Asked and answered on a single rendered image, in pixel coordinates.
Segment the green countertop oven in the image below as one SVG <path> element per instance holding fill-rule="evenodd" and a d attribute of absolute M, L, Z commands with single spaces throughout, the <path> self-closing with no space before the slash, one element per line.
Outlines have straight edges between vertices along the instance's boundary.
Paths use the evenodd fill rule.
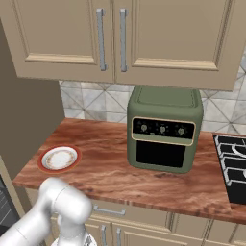
<path fill-rule="evenodd" d="M 171 173 L 189 172 L 203 115 L 197 89 L 136 86 L 127 107 L 129 164 Z"/>

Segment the black built-in oven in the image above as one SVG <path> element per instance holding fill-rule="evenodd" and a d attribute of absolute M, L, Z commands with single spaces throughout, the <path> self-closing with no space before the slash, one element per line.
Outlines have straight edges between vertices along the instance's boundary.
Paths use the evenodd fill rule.
<path fill-rule="evenodd" d="M 18 220 L 19 215 L 0 176 L 0 236 Z"/>

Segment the red rimmed white plate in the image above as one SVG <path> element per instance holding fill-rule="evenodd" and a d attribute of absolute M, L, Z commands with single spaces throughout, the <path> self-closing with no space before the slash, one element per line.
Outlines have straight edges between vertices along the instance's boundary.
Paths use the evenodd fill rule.
<path fill-rule="evenodd" d="M 60 174 L 74 168 L 82 152 L 74 145 L 57 145 L 44 150 L 37 158 L 37 167 L 48 174 Z"/>

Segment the beige drawer front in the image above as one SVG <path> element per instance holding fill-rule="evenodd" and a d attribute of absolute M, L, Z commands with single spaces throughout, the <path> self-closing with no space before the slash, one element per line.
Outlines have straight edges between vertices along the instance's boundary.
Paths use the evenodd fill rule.
<path fill-rule="evenodd" d="M 113 215 L 103 212 L 97 212 L 93 210 L 94 214 L 107 216 L 116 219 L 123 219 L 128 221 L 139 222 L 148 225 L 166 227 L 168 222 L 166 221 L 167 212 L 156 210 L 156 209 L 147 209 L 141 207 L 134 207 L 124 204 L 116 204 L 112 202 L 105 202 L 100 200 L 92 200 L 92 205 L 98 205 L 100 209 L 111 209 L 116 211 L 121 211 L 122 209 L 126 210 L 124 216 Z"/>

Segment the beige tall cabinet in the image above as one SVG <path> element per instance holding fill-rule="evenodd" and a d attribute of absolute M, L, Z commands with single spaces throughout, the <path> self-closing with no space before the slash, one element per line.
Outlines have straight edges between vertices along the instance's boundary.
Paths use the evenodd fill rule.
<path fill-rule="evenodd" d="M 0 157 L 12 179 L 63 119 L 60 84 L 16 75 L 0 22 Z"/>

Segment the black hob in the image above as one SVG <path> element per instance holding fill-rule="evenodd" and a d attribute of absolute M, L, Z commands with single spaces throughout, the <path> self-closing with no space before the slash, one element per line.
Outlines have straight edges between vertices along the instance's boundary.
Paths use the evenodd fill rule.
<path fill-rule="evenodd" d="M 246 137 L 213 136 L 229 201 L 246 205 Z"/>

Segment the beige base cupboard run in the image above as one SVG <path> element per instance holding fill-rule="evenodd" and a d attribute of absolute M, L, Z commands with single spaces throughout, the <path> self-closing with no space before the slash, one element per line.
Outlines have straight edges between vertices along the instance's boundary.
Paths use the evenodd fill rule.
<path fill-rule="evenodd" d="M 205 243 L 246 246 L 246 225 L 169 213 L 166 227 L 173 233 L 203 239 Z"/>

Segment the beige wall cupboard door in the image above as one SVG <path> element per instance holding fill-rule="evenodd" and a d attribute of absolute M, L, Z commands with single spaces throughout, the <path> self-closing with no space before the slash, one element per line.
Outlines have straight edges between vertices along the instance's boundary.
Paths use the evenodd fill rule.
<path fill-rule="evenodd" d="M 106 71 L 100 69 L 100 8 Z M 114 81 L 112 0 L 0 0 L 0 19 L 19 77 Z"/>
<path fill-rule="evenodd" d="M 115 80 L 232 90 L 246 45 L 246 0 L 113 0 Z M 127 71 L 121 72 L 120 9 Z"/>

